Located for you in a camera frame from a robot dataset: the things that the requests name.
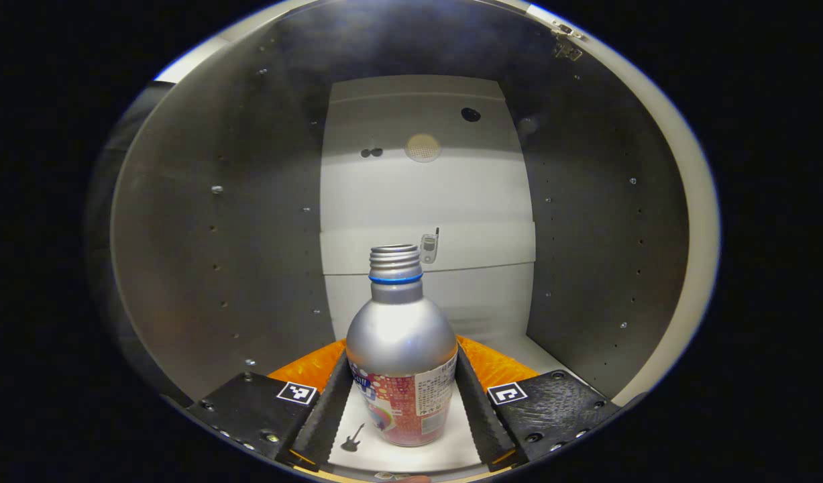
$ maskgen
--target guitar icon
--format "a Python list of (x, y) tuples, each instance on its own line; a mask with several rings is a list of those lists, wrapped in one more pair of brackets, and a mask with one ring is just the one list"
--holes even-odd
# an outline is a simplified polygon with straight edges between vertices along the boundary
[(357, 437), (358, 433), (360, 433), (360, 430), (363, 429), (364, 425), (366, 425), (366, 423), (360, 425), (360, 428), (358, 428), (358, 431), (355, 433), (355, 436), (347, 436), (346, 442), (341, 444), (340, 447), (342, 447), (346, 451), (357, 451), (357, 445), (360, 444), (360, 441), (355, 441), (355, 438)]

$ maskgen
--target curved enclosure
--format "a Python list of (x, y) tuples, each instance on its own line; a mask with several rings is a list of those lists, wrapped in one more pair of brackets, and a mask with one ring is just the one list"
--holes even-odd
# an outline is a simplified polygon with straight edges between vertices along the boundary
[(343, 339), (384, 244), (421, 245), (460, 336), (620, 407), (659, 381), (708, 303), (718, 215), (649, 80), (527, 3), (272, 8), (172, 88), (119, 173), (111, 317), (160, 392), (186, 407)]

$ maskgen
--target aluminum bottle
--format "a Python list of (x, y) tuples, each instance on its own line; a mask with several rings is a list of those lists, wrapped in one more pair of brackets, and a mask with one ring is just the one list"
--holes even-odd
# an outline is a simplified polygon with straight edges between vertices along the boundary
[(372, 248), (372, 300), (349, 327), (355, 384), (384, 439), (418, 446), (444, 432), (456, 371), (456, 334), (423, 296), (415, 245)]

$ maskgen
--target colorful label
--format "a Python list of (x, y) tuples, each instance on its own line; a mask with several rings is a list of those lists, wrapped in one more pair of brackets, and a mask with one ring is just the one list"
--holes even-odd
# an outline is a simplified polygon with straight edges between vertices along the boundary
[(372, 421), (390, 443), (417, 446), (444, 432), (456, 376), (456, 355), (414, 376), (371, 374), (349, 362)]

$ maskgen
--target orange padding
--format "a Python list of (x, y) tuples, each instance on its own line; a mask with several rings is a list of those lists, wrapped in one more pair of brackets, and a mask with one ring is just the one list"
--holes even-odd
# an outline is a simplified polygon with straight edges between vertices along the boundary
[[(474, 368), (476, 378), (480, 381), (483, 389), (539, 376), (537, 371), (519, 364), (513, 358), (506, 357), (500, 352), (482, 345), (482, 343), (461, 336), (457, 339), (468, 356), (470, 365)], [(337, 340), (337, 342), (330, 343), (315, 352), (310, 352), (310, 354), (291, 364), (286, 364), (268, 376), (279, 381), (298, 382), (313, 386), (313, 388), (319, 389), (319, 392), (323, 392), (329, 377), (331, 377), (331, 371), (334, 370), (334, 366), (337, 365), (337, 360), (340, 355), (343, 355), (345, 348), (346, 339)]]

